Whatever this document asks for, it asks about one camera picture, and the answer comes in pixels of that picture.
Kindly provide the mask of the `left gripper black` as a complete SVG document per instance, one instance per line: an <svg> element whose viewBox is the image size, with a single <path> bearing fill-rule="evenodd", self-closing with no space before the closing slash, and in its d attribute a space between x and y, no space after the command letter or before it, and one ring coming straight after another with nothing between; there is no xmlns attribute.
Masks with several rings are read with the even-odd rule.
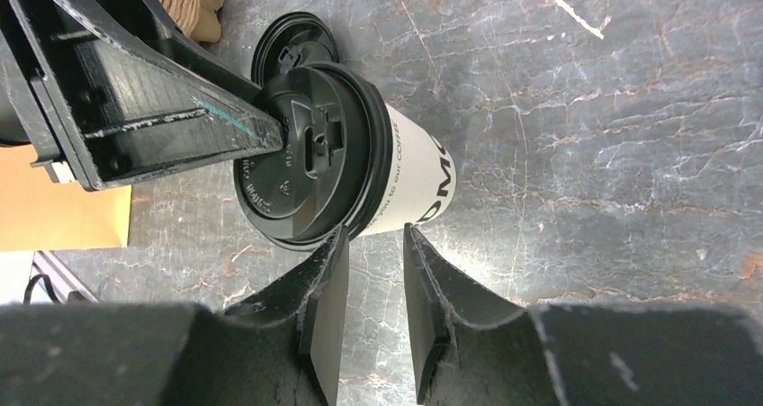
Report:
<svg viewBox="0 0 763 406"><path fill-rule="evenodd" d="M1 0L1 147L87 191L283 147L260 88L158 0Z"/></svg>

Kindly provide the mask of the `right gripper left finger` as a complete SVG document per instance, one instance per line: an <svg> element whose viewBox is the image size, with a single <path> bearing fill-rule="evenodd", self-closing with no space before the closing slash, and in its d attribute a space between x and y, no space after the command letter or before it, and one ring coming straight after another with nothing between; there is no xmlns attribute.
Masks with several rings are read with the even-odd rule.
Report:
<svg viewBox="0 0 763 406"><path fill-rule="evenodd" d="M4 405L333 405L346 228L223 311L194 302L1 309Z"/></svg>

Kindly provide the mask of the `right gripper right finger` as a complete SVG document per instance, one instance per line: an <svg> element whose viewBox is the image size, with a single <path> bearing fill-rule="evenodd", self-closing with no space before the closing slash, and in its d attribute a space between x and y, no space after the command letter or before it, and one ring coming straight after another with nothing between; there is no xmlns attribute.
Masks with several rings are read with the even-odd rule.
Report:
<svg viewBox="0 0 763 406"><path fill-rule="evenodd" d="M759 405L762 328L708 303L516 305L414 226L404 285L420 405Z"/></svg>

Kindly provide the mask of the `white paper cup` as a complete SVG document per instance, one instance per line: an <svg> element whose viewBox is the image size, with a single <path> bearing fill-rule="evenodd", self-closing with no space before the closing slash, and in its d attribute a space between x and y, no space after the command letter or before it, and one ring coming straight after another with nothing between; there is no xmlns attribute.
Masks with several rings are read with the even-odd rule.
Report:
<svg viewBox="0 0 763 406"><path fill-rule="evenodd" d="M429 222L447 209L456 187L453 157L444 145L403 113L386 106L392 136L391 165L381 202L359 235Z"/></svg>

